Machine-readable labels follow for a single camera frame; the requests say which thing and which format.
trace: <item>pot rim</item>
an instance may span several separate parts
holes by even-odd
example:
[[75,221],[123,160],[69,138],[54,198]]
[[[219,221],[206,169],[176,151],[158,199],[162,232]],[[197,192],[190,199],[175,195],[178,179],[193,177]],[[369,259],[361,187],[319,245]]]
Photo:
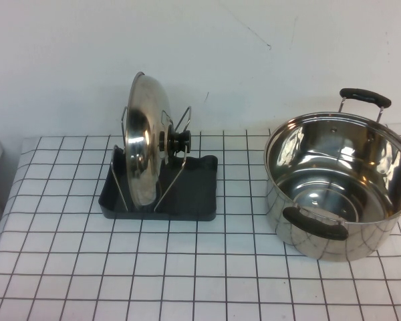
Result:
[[[294,127],[296,127],[297,125],[303,124],[305,122],[315,122],[315,121],[322,121],[322,120],[342,120],[342,121],[346,121],[346,122],[352,122],[354,124],[360,124],[360,125],[364,125],[366,127],[372,128],[376,131],[378,131],[380,134],[384,134],[384,136],[387,136],[387,138],[391,138],[391,140],[394,140],[394,142],[396,142],[396,147],[398,148],[398,150],[401,151],[401,136],[396,134],[393,130],[390,130],[388,127],[384,126],[383,124],[380,124],[378,122],[375,122],[374,120],[362,117],[362,116],[358,116],[355,114],[349,114],[349,113],[345,113],[345,112],[312,112],[309,114],[304,114],[301,116],[297,116],[294,118],[289,119],[288,121],[284,122],[283,124],[281,124],[280,126],[278,126],[269,136],[269,138],[267,139],[266,145],[265,145],[265,150],[263,153],[263,161],[264,161],[264,165],[265,165],[265,169],[266,169],[266,173],[268,176],[268,179],[272,182],[272,184],[282,193],[285,195],[287,200],[290,200],[292,202],[294,202],[293,199],[290,199],[276,184],[275,180],[273,179],[271,173],[270,173],[270,169],[267,166],[267,158],[268,158],[268,150],[269,147],[271,146],[271,143],[273,142],[273,139],[276,137],[276,135],[279,132],[282,132],[283,129],[285,127],[294,125]],[[304,209],[306,211],[309,211],[310,213],[314,214],[315,216],[321,217],[321,218],[325,218],[325,219],[329,219],[330,221],[339,221],[339,222],[344,222],[345,224],[375,224],[375,223],[382,223],[382,222],[386,222],[386,221],[390,221],[392,219],[395,219],[399,216],[401,216],[401,210],[399,210],[397,213],[393,214],[392,216],[389,216],[383,220],[380,221],[372,221],[372,222],[349,222],[346,221],[345,219],[332,219],[329,217],[324,217],[323,215],[317,214],[316,212],[313,212],[312,210],[308,210],[308,209]]]

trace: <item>stainless steel lid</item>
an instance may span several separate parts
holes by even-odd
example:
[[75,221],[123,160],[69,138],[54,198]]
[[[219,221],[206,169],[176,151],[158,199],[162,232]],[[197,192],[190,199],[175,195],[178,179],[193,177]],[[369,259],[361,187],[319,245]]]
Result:
[[157,199],[161,160],[160,133],[172,123],[169,101],[160,83],[139,72],[132,83],[124,133],[126,171],[131,198],[136,207]]

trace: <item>pot handle bracket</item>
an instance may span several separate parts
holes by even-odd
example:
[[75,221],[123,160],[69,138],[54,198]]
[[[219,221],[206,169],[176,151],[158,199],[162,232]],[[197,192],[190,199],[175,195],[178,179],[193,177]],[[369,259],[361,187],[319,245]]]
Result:
[[317,219],[301,214],[298,207],[286,207],[282,214],[288,222],[306,233],[335,241],[345,241],[349,237],[348,230],[342,224],[328,225],[322,223]]
[[340,96],[342,97],[342,102],[340,103],[339,112],[342,112],[343,105],[347,99],[355,99],[361,102],[369,102],[377,105],[377,107],[380,108],[380,111],[376,122],[380,121],[383,110],[388,108],[392,103],[389,98],[365,89],[343,88],[340,90]]

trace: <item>table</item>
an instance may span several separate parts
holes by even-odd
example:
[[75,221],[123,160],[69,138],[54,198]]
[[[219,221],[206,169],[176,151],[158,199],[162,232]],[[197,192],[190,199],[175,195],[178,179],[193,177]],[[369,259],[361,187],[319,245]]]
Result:
[[219,159],[211,222],[104,218],[119,136],[25,140],[0,223],[0,320],[401,321],[401,219],[370,257],[304,257],[266,221],[269,130],[193,134],[192,155]]

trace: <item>pot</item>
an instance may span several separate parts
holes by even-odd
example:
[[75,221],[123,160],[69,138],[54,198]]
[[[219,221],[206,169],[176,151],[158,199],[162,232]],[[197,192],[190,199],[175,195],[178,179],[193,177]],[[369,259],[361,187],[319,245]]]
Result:
[[[401,137],[379,123],[391,101],[346,88],[339,112],[306,114],[267,141],[267,218],[278,237],[315,259],[346,261],[376,251],[401,216]],[[371,102],[377,121],[342,113]]]

